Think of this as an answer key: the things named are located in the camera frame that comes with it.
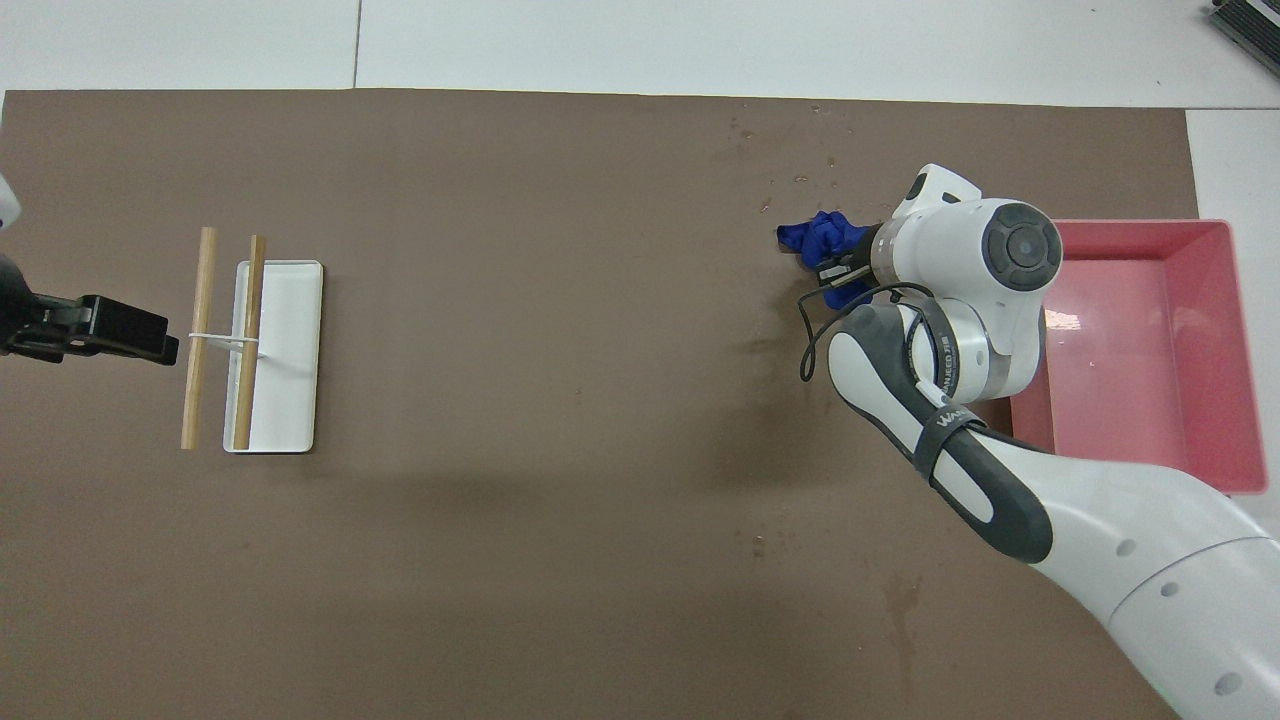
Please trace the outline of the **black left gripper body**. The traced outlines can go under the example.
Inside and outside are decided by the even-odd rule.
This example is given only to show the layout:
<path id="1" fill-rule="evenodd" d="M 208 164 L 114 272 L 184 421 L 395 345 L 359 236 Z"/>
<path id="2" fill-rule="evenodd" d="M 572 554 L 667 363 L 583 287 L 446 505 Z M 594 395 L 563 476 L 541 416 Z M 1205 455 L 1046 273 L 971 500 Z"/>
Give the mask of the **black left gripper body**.
<path id="1" fill-rule="evenodd" d="M 1 351 L 10 351 L 14 338 L 32 322 L 33 297 L 19 266 L 1 255 Z"/>

